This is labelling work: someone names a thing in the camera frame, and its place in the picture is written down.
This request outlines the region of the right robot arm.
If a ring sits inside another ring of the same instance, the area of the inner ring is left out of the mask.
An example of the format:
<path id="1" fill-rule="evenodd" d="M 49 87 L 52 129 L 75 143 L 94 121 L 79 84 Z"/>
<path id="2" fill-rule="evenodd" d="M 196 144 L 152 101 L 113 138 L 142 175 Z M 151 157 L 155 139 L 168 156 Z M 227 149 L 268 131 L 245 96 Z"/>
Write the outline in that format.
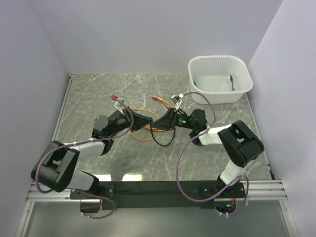
<path id="1" fill-rule="evenodd" d="M 223 197 L 230 196 L 235 186 L 231 182 L 243 175 L 246 167 L 263 151 L 262 141 L 241 120 L 230 125 L 208 128 L 204 110 L 195 109 L 190 115 L 183 110 L 168 109 L 166 114 L 154 121 L 151 128 L 173 130 L 176 127 L 191 129 L 192 143 L 197 146 L 222 144 L 230 158 L 218 177 L 217 191 Z"/>

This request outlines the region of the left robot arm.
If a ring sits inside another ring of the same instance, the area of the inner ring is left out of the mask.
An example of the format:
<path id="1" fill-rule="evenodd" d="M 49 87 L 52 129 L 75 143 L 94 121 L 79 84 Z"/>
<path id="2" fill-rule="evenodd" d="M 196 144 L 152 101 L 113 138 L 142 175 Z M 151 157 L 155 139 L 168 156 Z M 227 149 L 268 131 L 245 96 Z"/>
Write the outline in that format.
<path id="1" fill-rule="evenodd" d="M 94 120 L 92 137 L 80 142 L 61 143 L 52 141 L 31 172 L 39 192 L 65 190 L 73 179 L 87 175 L 91 181 L 83 184 L 81 191 L 87 198 L 99 194 L 99 185 L 94 177 L 83 172 L 75 175 L 75 167 L 80 159 L 102 156 L 110 151 L 114 140 L 123 136 L 121 131 L 137 131 L 153 122 L 151 117 L 134 112 L 129 107 L 117 110 L 109 117 L 100 115 Z"/>

